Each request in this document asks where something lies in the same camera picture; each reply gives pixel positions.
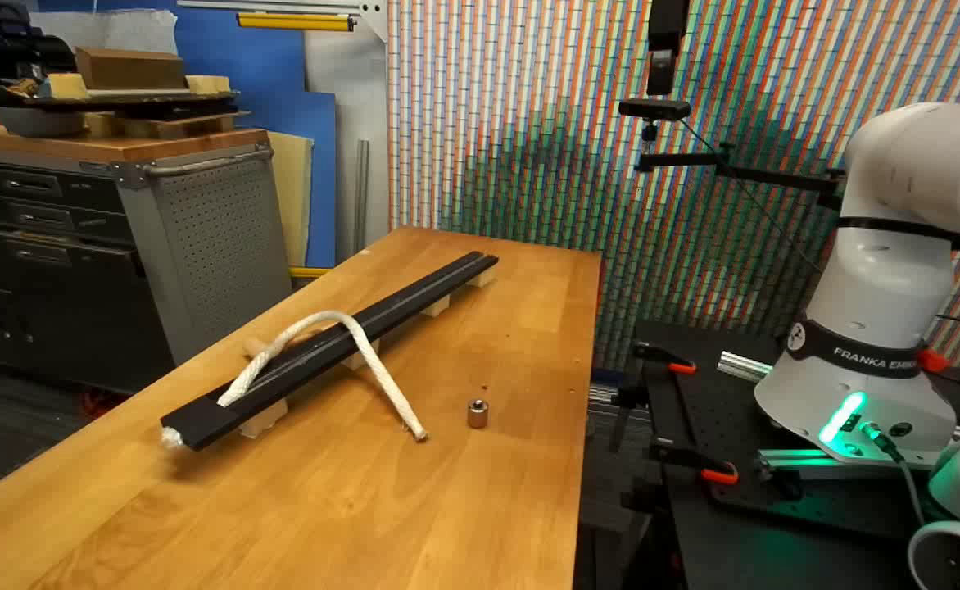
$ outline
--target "floor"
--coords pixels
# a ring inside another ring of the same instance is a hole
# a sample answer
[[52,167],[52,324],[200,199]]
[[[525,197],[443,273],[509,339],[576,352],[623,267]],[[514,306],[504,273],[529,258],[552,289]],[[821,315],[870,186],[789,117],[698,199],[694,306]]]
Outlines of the floor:
[[[632,480],[649,480],[654,469],[641,460],[649,442],[649,417],[632,413],[627,420],[619,448],[609,448],[616,410],[614,392],[592,386],[586,466],[585,466],[585,512],[576,546],[576,590],[616,590],[623,570],[638,547],[646,521],[619,505]],[[0,370],[0,476],[30,462],[43,448],[55,447],[70,432],[90,422],[86,392],[66,384],[43,384],[22,374]]]

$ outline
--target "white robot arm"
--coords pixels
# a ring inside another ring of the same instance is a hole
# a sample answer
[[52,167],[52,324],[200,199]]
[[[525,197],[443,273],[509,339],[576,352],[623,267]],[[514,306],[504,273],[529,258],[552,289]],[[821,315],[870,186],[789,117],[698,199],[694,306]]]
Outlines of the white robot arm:
[[[785,431],[839,462],[937,466],[931,494],[960,519],[958,417],[925,377],[925,332],[949,299],[960,234],[960,106],[909,106],[871,117],[849,146],[849,182],[825,273],[756,384]],[[913,536],[922,586],[960,582],[960,521]]]

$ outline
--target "black tube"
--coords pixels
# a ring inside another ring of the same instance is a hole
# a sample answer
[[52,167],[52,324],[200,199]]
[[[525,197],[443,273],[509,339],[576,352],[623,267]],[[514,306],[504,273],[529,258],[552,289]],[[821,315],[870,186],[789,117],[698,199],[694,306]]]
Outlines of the black tube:
[[[385,339],[387,332],[400,327],[408,317],[421,315],[433,302],[445,299],[450,293],[461,289],[465,281],[480,278],[485,268],[492,268],[497,258],[469,253],[433,277],[380,299],[376,306],[365,309],[358,324],[368,332],[368,339]],[[222,432],[237,431],[248,417],[261,413],[266,408],[279,403],[302,384],[315,381],[327,369],[351,357],[358,347],[348,334],[348,327],[327,327],[302,345],[291,345],[283,352],[245,392],[242,400],[234,408],[218,408],[220,392],[210,392],[207,397],[169,413],[161,425],[178,431],[184,447],[204,448]]]

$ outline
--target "gray filing cabinet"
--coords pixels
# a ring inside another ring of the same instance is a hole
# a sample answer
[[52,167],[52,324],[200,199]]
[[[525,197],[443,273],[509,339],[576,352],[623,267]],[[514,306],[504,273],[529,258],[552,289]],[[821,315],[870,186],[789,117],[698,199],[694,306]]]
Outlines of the gray filing cabinet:
[[138,392],[288,297],[270,141],[0,136],[0,363]]

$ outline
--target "small cylinder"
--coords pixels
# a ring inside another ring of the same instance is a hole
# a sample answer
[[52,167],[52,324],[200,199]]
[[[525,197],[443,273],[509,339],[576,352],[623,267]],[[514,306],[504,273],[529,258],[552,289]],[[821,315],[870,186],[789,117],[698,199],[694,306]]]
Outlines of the small cylinder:
[[469,400],[469,425],[485,431],[489,425],[489,403],[482,397]]

